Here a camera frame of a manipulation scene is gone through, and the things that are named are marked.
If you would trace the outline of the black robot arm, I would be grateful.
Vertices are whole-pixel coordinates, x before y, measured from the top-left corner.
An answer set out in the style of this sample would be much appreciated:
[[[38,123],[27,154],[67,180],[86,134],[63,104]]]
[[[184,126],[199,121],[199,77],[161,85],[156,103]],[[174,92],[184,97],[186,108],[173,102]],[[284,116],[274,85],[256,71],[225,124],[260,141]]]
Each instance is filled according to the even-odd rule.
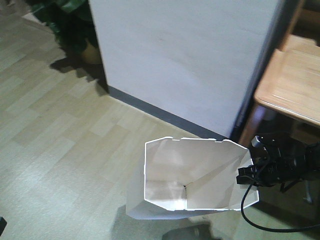
[[[272,187],[285,182],[320,179],[320,144],[307,146],[303,154],[289,154],[276,148],[265,148],[267,156],[258,157],[253,164],[238,169],[236,183],[257,187]]]

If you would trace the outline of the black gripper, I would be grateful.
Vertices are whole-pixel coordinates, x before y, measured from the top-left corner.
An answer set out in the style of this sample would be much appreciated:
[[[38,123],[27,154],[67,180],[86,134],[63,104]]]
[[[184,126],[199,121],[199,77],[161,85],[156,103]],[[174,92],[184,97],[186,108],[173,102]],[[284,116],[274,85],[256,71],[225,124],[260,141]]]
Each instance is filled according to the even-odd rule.
[[[262,166],[261,165],[249,165],[247,167],[240,167],[237,169],[238,175],[236,176],[236,183],[238,185],[250,185],[252,184],[253,186],[256,187],[262,187],[263,184],[259,177],[255,179],[256,175],[259,173],[261,170]]]

